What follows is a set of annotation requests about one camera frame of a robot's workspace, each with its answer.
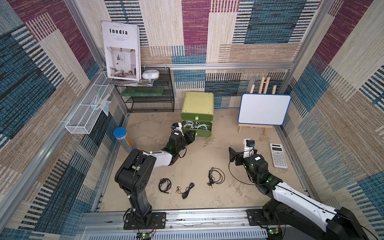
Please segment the white earphones coil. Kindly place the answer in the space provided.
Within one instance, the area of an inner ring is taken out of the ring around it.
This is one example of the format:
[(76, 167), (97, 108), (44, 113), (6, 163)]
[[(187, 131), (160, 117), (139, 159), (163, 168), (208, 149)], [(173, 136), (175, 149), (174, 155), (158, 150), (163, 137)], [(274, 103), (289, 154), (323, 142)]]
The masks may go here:
[(183, 128), (185, 129), (194, 129), (196, 126), (195, 121), (186, 121), (185, 124), (183, 125)]

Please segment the green drawer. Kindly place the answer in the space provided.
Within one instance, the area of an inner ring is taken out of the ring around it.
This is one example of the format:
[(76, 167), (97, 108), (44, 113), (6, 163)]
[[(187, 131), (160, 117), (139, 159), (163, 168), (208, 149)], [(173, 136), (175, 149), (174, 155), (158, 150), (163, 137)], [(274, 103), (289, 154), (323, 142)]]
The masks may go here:
[(212, 122), (214, 115), (182, 112), (181, 118), (182, 118), (182, 120), (185, 120), (185, 121)]
[(212, 135), (211, 122), (182, 121), (183, 133), (195, 132), (198, 137), (208, 138)]

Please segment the black earphones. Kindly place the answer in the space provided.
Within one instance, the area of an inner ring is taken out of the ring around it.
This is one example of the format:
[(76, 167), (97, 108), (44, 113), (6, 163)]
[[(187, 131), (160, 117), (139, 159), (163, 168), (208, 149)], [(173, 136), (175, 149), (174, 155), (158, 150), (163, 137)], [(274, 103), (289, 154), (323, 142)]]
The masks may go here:
[(181, 187), (177, 187), (176, 193), (180, 194), (183, 199), (186, 199), (188, 197), (189, 193), (190, 193), (190, 190), (193, 189), (194, 187), (195, 187), (195, 184), (194, 183), (190, 183), (189, 186), (186, 187), (184, 192), (182, 192)]
[(221, 169), (212, 167), (208, 172), (208, 183), (207, 185), (211, 188), (213, 185), (221, 185), (224, 183), (226, 176)]
[(169, 190), (172, 188), (172, 182), (168, 178), (162, 178), (158, 184), (159, 191), (161, 193), (169, 194)]

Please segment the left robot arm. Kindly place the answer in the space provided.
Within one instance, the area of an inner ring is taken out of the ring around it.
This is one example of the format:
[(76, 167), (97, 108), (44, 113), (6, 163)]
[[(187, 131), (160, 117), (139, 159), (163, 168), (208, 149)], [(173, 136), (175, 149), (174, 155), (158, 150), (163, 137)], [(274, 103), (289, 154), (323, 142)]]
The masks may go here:
[(165, 214), (155, 214), (148, 201), (146, 186), (152, 171), (157, 167), (171, 166), (180, 157), (180, 152), (194, 142), (195, 131), (171, 132), (167, 145), (160, 152), (145, 152), (134, 149), (115, 175), (115, 182), (129, 197), (131, 207), (123, 216), (124, 230), (163, 229)]

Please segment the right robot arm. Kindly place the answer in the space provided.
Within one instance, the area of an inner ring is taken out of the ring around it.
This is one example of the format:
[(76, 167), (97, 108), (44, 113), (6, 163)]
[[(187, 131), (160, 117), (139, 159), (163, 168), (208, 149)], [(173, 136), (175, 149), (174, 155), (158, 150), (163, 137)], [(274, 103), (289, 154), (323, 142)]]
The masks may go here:
[(324, 205), (290, 187), (271, 174), (264, 157), (251, 148), (236, 152), (229, 148), (229, 160), (243, 166), (250, 184), (268, 196), (263, 216), (268, 221), (283, 219), (299, 231), (316, 240), (366, 240), (369, 229), (359, 223), (350, 210)]

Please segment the green drawer cabinet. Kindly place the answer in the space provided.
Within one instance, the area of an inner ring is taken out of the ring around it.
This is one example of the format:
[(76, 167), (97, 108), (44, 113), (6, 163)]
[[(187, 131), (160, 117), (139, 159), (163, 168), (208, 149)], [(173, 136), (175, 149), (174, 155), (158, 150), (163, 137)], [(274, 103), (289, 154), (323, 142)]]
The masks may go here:
[(182, 112), (214, 115), (214, 94), (186, 92)]

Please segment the white calculator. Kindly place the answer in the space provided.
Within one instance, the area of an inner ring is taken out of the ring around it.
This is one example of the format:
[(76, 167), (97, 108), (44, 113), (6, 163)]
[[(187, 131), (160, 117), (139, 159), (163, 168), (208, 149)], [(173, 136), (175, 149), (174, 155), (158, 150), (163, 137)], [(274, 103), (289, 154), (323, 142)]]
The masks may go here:
[(286, 160), (283, 146), (280, 144), (270, 144), (273, 165), (275, 168), (287, 169), (288, 163)]

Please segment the blue framed whiteboard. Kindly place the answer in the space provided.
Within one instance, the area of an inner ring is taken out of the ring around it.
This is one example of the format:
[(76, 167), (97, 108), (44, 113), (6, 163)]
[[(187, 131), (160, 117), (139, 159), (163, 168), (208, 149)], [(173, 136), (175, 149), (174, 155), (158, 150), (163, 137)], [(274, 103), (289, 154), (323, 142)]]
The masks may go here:
[(290, 95), (243, 94), (238, 123), (281, 126), (285, 122), (291, 99)]

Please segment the pencil cup blue lid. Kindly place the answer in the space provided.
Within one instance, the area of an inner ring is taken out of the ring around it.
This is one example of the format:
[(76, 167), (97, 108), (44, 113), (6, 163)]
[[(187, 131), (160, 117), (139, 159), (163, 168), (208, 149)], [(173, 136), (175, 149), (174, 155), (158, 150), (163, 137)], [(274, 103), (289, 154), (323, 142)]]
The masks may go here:
[(130, 153), (135, 149), (134, 143), (129, 138), (127, 130), (123, 127), (116, 128), (113, 132), (114, 137), (120, 143), (120, 145), (126, 150), (127, 153)]

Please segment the green tray on shelf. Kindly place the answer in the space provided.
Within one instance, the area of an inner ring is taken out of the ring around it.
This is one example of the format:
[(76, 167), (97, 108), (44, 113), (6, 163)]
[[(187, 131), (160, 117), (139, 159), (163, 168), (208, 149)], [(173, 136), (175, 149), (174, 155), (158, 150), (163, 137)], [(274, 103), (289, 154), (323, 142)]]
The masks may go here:
[(162, 87), (126, 87), (122, 97), (161, 97), (165, 89)]

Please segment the white oval box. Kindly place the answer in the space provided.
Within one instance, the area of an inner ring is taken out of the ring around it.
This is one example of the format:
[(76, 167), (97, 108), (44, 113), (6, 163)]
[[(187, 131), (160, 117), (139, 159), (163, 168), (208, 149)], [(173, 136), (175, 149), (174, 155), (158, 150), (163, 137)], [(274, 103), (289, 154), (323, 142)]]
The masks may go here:
[(144, 80), (157, 80), (160, 77), (158, 70), (145, 70), (142, 73), (142, 79)]

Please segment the Inedia magazine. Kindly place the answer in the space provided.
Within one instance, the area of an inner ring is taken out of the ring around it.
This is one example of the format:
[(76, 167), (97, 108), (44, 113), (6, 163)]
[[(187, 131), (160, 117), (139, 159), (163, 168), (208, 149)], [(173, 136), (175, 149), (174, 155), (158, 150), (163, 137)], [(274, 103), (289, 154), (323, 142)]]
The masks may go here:
[(103, 21), (102, 34), (108, 77), (139, 81), (142, 77), (139, 27)]

